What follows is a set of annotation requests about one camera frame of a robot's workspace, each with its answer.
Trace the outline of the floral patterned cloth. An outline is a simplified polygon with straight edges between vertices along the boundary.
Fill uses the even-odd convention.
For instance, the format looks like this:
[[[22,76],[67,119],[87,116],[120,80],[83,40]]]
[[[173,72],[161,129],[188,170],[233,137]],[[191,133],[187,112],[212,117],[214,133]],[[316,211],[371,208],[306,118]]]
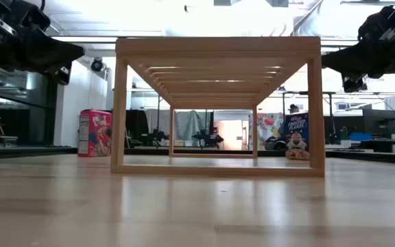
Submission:
[[[279,129],[283,124],[283,114],[258,113],[257,121],[258,150],[276,150],[275,145],[280,137]]]

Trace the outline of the red Froot Loops cereal box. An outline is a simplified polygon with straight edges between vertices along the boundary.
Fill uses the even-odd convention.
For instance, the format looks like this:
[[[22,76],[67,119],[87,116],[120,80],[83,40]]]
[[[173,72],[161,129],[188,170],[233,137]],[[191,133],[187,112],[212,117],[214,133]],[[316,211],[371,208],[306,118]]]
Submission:
[[[112,114],[100,110],[80,112],[77,155],[110,156],[112,146]]]

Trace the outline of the black round wall lamp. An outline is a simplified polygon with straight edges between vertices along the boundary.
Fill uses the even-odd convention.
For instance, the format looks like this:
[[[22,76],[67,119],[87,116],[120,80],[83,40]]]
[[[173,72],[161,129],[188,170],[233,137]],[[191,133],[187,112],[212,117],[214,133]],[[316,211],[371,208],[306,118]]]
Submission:
[[[91,63],[91,70],[100,72],[103,71],[105,67],[105,64],[103,63],[103,58],[102,57],[94,57],[93,61]]]

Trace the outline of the blue plastic bin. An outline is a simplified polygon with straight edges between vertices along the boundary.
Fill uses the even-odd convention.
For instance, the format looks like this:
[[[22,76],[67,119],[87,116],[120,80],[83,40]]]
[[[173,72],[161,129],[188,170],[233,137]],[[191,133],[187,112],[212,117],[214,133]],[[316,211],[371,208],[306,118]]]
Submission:
[[[370,141],[372,140],[372,134],[369,132],[352,132],[349,139],[351,141]]]

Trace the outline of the blue Frosted Flakes cereal box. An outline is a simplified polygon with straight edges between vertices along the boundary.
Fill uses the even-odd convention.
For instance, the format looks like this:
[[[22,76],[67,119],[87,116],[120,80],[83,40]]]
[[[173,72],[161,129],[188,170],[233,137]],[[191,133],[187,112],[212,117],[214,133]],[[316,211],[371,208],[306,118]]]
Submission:
[[[308,161],[309,152],[309,114],[300,112],[285,117],[284,137],[286,138],[285,156],[288,159]]]

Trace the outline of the grey hanging cloth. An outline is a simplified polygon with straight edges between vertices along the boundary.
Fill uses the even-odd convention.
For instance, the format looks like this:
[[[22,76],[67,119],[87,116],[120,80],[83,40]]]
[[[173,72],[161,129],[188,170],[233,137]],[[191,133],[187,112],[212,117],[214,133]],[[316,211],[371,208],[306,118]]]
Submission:
[[[175,140],[193,141],[192,137],[205,128],[205,113],[189,110],[174,112]]]

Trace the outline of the black ceiling spotlight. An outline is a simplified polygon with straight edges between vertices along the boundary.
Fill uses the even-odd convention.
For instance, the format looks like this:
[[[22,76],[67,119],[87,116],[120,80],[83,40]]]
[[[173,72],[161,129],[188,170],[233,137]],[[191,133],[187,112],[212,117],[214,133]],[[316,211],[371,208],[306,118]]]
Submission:
[[[345,92],[346,93],[356,93],[359,91],[367,91],[368,90],[368,86],[365,82],[363,83],[350,83],[346,88],[345,88]]]

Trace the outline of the black computer monitor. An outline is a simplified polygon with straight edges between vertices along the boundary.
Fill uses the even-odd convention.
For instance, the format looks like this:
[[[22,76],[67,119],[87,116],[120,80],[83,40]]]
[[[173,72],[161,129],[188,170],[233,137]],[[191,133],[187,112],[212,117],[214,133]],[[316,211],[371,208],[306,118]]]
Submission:
[[[395,134],[393,110],[363,109],[364,130],[372,134]]]

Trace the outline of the black partition panel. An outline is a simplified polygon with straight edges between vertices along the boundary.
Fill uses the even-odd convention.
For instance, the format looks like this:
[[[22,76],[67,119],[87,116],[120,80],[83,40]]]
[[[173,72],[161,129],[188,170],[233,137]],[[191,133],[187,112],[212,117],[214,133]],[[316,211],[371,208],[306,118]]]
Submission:
[[[149,127],[144,110],[126,110],[125,148],[147,145]]]

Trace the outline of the black background robot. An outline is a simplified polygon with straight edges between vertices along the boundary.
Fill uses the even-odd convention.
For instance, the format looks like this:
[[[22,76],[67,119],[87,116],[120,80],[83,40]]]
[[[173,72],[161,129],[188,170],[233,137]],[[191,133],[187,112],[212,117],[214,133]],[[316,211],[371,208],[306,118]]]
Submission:
[[[192,136],[202,150],[204,148],[217,148],[219,150],[219,144],[224,142],[224,139],[215,132],[214,127],[214,112],[206,111],[204,117],[204,128],[197,131]]]

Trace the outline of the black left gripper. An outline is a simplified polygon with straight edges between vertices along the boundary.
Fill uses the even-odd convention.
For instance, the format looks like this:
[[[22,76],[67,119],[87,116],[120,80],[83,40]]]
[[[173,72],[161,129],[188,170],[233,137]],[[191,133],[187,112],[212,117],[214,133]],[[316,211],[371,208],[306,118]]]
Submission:
[[[84,48],[48,37],[36,25],[23,27],[16,16],[16,0],[0,0],[0,67],[41,73],[68,84],[73,61]]]

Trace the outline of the wooden slatted shelf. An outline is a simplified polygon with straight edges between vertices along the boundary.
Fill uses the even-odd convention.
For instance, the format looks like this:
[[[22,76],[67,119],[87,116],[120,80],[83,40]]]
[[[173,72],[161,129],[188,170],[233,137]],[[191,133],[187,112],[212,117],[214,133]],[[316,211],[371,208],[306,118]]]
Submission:
[[[324,177],[321,41],[317,36],[118,38],[110,170],[122,174],[247,177]],[[126,165],[127,72],[134,70],[170,109],[256,112],[258,105],[299,69],[307,68],[309,165],[174,167]]]

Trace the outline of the black aluminium frame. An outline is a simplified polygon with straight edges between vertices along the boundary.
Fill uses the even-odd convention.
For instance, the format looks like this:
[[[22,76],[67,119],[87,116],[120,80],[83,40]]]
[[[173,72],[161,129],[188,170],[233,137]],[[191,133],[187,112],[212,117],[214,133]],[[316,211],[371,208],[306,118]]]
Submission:
[[[216,156],[222,157],[227,156],[228,158],[239,156],[241,158],[250,158],[252,156],[251,151],[223,151],[223,150],[194,150],[186,148],[184,150],[175,150],[175,154],[179,155],[196,155],[196,156]],[[57,154],[77,154],[77,148],[70,147],[15,147],[15,148],[0,148],[0,158],[18,158],[28,156],[46,156],[46,155],[57,155]],[[124,150],[125,155],[146,155],[146,156],[167,156],[169,150],[167,149],[156,149],[156,148],[134,148]],[[365,152],[363,150],[327,150],[327,158],[344,158],[350,160],[380,162],[380,163],[393,163],[395,164],[394,153],[382,153],[382,152]]]

